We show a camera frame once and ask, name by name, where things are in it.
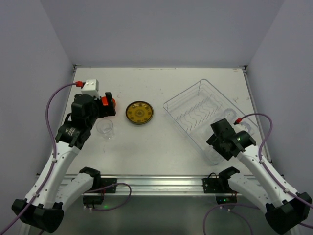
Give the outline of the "yellow patterned plate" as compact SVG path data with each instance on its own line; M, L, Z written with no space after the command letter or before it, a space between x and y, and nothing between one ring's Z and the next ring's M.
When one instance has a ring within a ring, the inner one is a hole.
M134 101L125 110L126 118L135 125L148 123L154 116L154 109L146 101Z

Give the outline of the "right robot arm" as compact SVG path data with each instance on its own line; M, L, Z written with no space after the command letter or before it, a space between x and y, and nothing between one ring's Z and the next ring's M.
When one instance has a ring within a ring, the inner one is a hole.
M262 156L261 148L247 131L236 132L224 118L211 124L207 144L226 160L237 158L249 169L258 184L250 182L235 167L218 174L222 190L235 191L261 210L270 227L283 235L307 219L312 198L291 186Z

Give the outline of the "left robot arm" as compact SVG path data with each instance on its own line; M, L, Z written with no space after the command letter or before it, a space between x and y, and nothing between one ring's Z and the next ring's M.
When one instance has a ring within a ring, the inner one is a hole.
M96 120L115 116L115 106L110 92L100 98L75 95L71 112L58 129L52 155L37 182L24 199L16 199L12 205L12 211L23 223L52 233L60 226L70 204L85 191L101 185L100 171L84 167L69 186L59 190L68 168L91 136Z

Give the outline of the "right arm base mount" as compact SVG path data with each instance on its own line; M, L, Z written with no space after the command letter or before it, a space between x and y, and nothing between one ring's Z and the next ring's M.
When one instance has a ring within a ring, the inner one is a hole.
M227 179L220 177L216 173L211 173L207 177L202 178L202 187L205 194L208 193L231 193Z

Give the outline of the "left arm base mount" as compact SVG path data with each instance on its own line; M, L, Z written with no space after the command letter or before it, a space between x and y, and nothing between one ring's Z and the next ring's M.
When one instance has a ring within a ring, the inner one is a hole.
M91 188L85 190L83 194L96 189L97 191L93 193L114 194L116 193L116 186L112 186L112 184L116 183L117 178L101 178L97 183L93 183Z

